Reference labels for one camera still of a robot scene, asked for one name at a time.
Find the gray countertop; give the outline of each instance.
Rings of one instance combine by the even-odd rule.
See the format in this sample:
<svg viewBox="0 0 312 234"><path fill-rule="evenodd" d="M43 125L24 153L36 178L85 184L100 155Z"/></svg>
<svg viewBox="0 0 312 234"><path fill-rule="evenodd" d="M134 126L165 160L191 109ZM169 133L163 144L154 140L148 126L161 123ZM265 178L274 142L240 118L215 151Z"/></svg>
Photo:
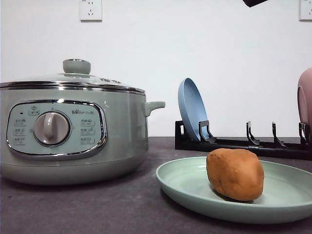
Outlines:
<svg viewBox="0 0 312 234"><path fill-rule="evenodd" d="M174 148L174 137L150 137L144 163L109 181L45 187L1 178L1 234L312 233L312 216L277 225L239 224L206 217L175 203L161 190L156 168L173 159L207 153ZM312 161L260 159L312 172Z"/></svg>

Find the stainless steel rim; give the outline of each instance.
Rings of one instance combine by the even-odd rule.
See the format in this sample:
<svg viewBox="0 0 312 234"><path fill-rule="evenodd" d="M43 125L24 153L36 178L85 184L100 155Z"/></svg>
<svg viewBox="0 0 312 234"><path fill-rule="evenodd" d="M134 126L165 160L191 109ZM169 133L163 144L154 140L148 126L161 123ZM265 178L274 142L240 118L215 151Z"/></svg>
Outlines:
<svg viewBox="0 0 312 234"><path fill-rule="evenodd" d="M66 81L14 81L14 82L5 82L0 84L0 88L24 88L29 89L29 86L32 87L42 87L42 86L59 86L59 87L80 87L80 88L98 88L98 89L114 89L114 90L124 90L124 91L132 91L138 93L145 93L144 90L121 86L121 85L113 85L113 84L98 84L98 83L87 83L87 82L66 82Z"/></svg>
<svg viewBox="0 0 312 234"><path fill-rule="evenodd" d="M111 89L111 88L94 88L94 87L74 87L74 86L15 86L15 87L1 87L0 90L35 90L35 89L52 89L52 90L81 90L81 91L100 91L100 92L114 92L126 93L145 96L145 91L137 92L131 90Z"/></svg>

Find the black dish rack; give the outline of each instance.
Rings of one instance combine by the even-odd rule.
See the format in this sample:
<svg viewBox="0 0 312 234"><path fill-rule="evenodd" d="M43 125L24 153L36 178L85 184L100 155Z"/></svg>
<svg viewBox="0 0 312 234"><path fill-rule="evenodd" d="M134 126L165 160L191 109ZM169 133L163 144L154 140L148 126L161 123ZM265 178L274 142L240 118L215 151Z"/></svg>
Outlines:
<svg viewBox="0 0 312 234"><path fill-rule="evenodd" d="M183 121L175 122L175 149L211 152L219 148L246 149L257 156L293 158L312 160L312 143L309 139L310 128L307 124L299 123L299 143L286 143L276 136L276 124L272 122L272 141L256 139L251 132L251 122L246 123L247 140L225 139L214 137L209 130L209 121L201 121L199 125L200 142L192 140L183 124ZM202 128L206 127L209 138L205 139Z"/></svg>

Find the button label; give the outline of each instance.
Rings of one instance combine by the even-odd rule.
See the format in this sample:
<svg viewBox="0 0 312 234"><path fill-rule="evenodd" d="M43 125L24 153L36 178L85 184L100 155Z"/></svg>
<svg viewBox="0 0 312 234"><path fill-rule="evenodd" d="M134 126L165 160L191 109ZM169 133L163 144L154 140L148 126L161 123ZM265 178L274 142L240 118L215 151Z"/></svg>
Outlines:
<svg viewBox="0 0 312 234"><path fill-rule="evenodd" d="M93 129L93 127L80 129L80 135L82 136L89 136L89 135L94 135L94 134L95 134L95 130Z"/></svg>
<svg viewBox="0 0 312 234"><path fill-rule="evenodd" d="M26 126L26 120L24 118L18 118L15 120L14 126L16 127Z"/></svg>
<svg viewBox="0 0 312 234"><path fill-rule="evenodd" d="M17 129L14 130L13 135L15 135L15 136L25 136L26 135L25 129L24 128L17 128Z"/></svg>
<svg viewBox="0 0 312 234"><path fill-rule="evenodd" d="M28 115L37 116L39 115L39 110L28 110Z"/></svg>
<svg viewBox="0 0 312 234"><path fill-rule="evenodd" d="M80 143L82 145L94 144L94 138L93 137L83 137L83 138L80 139Z"/></svg>
<svg viewBox="0 0 312 234"><path fill-rule="evenodd" d="M25 138L24 137L15 138L14 144L15 145L25 145Z"/></svg>
<svg viewBox="0 0 312 234"><path fill-rule="evenodd" d="M94 126L95 121L92 119L82 119L80 122L80 126Z"/></svg>

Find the control knob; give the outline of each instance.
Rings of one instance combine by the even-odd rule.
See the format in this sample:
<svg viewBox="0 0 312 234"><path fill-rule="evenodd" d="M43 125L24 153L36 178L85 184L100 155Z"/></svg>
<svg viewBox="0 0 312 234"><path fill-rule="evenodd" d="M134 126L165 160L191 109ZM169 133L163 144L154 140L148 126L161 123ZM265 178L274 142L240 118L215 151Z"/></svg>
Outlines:
<svg viewBox="0 0 312 234"><path fill-rule="evenodd" d="M67 118L57 112L42 114L35 121L34 134L42 144L50 146L62 143L69 134Z"/></svg>

